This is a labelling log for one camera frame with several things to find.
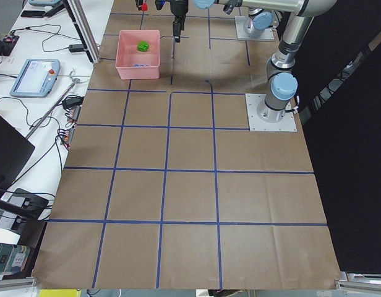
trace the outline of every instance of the blue joint cap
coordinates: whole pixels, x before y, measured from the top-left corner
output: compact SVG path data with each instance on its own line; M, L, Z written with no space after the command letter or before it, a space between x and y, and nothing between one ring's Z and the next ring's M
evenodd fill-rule
M296 94L298 81L292 74L282 72L272 80L272 93L279 100L289 100Z
M214 2L215 0L193 0L193 3L195 4L195 6L200 9L210 8L214 4Z
M254 17L252 23L254 24L254 28L257 30L265 30L268 28L273 21L273 14L268 11L264 11L261 14Z

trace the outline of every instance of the white mounting plate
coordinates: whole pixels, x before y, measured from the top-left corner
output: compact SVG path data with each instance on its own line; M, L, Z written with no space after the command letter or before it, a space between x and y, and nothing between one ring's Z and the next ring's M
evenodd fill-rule
M262 132L297 132L294 114L285 113L284 118L278 123L268 123L257 114L258 104L265 99L266 94L246 94L248 124L250 131Z
M238 40L275 41L275 36L271 28L267 28L262 32L256 32L256 34L247 33L244 30L244 23L247 19L248 17L234 17Z

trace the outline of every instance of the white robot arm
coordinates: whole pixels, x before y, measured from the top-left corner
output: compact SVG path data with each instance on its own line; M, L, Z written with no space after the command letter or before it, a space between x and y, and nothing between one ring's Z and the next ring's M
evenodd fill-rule
M283 37L276 53L267 62L269 93L261 102L259 116L266 122L276 123L282 119L285 107L295 95L297 80L290 74L295 65L295 55L315 16L329 11L336 0L193 0L201 9L213 4L224 5L223 11L230 14L235 7L270 9L291 12Z

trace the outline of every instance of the metal bracket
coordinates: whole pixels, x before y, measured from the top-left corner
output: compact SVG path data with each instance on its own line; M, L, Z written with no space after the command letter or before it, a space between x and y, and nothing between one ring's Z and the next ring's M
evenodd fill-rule
M246 94L247 114L250 131L262 132L297 132L294 115L286 113L278 123L268 123L261 119L257 113L258 104L265 99L266 94Z
M236 23L236 33L238 40L275 41L275 36L271 28L264 31L255 30L255 33L248 33L244 30L244 24L249 17L234 17Z

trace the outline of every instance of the black panel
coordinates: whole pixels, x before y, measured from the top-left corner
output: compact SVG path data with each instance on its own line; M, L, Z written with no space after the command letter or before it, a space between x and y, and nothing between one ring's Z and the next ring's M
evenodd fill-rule
M381 31L381 0L338 0L314 19L296 55L300 110Z
M7 189L31 157L34 146L0 116L0 188Z
M340 269L381 273L381 44L304 132Z

